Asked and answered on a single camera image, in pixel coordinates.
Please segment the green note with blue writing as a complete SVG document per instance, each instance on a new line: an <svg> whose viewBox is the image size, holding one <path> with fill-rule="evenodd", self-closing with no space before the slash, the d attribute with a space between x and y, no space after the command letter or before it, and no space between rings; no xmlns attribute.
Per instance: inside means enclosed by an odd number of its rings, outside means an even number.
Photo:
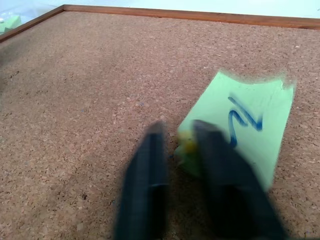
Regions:
<svg viewBox="0 0 320 240"><path fill-rule="evenodd" d="M296 83L284 75L265 82L245 83L218 72L177 129L191 131L195 120L216 125L231 147L253 167L262 188L272 186L282 138L296 91ZM199 177L196 152L175 150L179 165Z"/></svg>

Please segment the yellow pushpin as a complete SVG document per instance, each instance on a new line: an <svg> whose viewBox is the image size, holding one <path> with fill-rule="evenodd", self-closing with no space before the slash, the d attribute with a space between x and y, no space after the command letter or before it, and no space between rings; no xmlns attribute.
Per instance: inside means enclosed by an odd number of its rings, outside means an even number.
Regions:
<svg viewBox="0 0 320 240"><path fill-rule="evenodd" d="M197 144L191 131L178 132L178 142L186 154L194 153L197 150Z"/></svg>

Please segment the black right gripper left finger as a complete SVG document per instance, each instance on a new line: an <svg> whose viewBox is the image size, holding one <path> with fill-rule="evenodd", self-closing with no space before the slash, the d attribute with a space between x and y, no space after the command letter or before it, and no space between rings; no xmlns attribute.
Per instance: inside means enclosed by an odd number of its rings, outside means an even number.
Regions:
<svg viewBox="0 0 320 240"><path fill-rule="evenodd" d="M163 121L152 123L125 171L114 240L162 240L167 225L168 163Z"/></svg>

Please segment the cork board with wooden frame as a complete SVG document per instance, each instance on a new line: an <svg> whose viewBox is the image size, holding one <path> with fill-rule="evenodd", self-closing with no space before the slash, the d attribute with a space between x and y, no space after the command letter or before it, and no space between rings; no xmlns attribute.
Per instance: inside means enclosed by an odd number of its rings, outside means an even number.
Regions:
<svg viewBox="0 0 320 240"><path fill-rule="evenodd" d="M0 43L0 240L113 240L123 173L166 123L165 240L213 240L176 130L218 71L296 82L270 198L320 238L320 30L62 12Z"/></svg>

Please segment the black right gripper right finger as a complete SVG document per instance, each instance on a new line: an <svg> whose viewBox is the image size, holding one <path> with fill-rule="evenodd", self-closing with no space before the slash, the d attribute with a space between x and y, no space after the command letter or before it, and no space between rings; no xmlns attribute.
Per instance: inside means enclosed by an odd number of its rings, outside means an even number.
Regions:
<svg viewBox="0 0 320 240"><path fill-rule="evenodd" d="M286 240L287 234L247 161L213 124L192 124L203 194L219 240Z"/></svg>

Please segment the green sticky note pad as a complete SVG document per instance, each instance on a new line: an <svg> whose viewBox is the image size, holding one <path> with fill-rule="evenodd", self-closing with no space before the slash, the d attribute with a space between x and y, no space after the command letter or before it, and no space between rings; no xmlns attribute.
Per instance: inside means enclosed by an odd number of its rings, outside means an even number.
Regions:
<svg viewBox="0 0 320 240"><path fill-rule="evenodd" d="M0 35L17 28L22 24L19 15L0 16Z"/></svg>

